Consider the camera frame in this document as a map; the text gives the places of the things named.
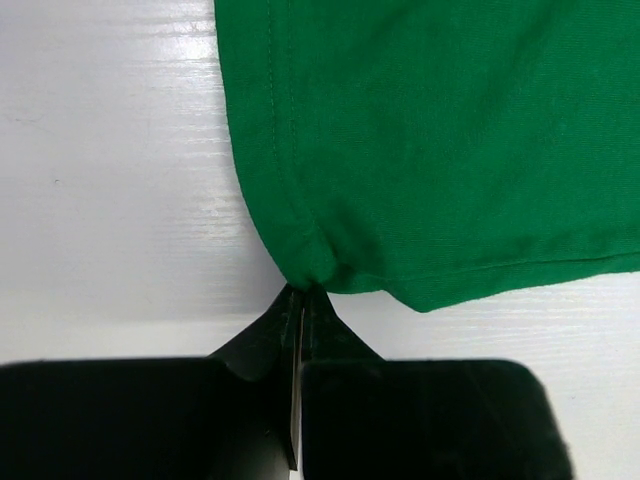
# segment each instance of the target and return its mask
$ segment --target glossy white tabletop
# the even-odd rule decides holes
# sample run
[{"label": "glossy white tabletop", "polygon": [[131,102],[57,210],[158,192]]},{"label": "glossy white tabletop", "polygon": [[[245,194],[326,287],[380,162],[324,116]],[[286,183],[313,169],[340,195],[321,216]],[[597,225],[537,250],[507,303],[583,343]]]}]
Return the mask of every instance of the glossy white tabletop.
[{"label": "glossy white tabletop", "polygon": [[[0,362],[207,354],[283,286],[242,202],[212,0],[0,0]],[[510,358],[581,480],[640,478],[640,275],[420,315],[334,297],[390,358]]]}]

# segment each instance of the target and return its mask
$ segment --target green fabric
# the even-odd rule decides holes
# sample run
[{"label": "green fabric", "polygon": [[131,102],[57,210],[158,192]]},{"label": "green fabric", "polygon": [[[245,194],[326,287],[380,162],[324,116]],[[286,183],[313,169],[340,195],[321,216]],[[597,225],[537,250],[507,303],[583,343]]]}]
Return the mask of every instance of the green fabric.
[{"label": "green fabric", "polygon": [[640,269],[640,1],[216,17],[243,195],[293,285],[427,311]]}]

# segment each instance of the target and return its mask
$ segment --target green cloth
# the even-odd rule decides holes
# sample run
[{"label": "green cloth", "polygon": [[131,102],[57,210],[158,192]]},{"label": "green cloth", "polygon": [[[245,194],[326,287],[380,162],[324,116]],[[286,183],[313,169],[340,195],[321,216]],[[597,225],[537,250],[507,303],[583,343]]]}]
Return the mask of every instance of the green cloth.
[{"label": "green cloth", "polygon": [[428,311],[640,269],[640,1],[216,0],[236,169],[294,286]]}]

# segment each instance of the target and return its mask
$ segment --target white surface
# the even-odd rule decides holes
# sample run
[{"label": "white surface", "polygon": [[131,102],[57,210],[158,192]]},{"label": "white surface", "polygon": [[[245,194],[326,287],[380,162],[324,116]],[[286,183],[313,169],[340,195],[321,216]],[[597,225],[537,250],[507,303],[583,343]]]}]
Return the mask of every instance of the white surface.
[{"label": "white surface", "polygon": [[[206,354],[283,280],[233,171],[211,0],[0,0],[0,361]],[[418,315],[337,297],[392,358],[506,357],[582,480],[640,478],[640,275]]]}]

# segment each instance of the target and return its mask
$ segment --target white table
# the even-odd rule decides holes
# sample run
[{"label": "white table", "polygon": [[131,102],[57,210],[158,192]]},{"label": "white table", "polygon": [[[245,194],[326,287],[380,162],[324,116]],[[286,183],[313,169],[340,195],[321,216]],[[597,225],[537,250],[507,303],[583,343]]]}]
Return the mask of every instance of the white table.
[{"label": "white table", "polygon": [[[207,354],[268,306],[211,0],[0,0],[0,228],[1,362]],[[526,363],[579,478],[640,478],[640,275],[426,315],[334,300],[390,358]]]}]

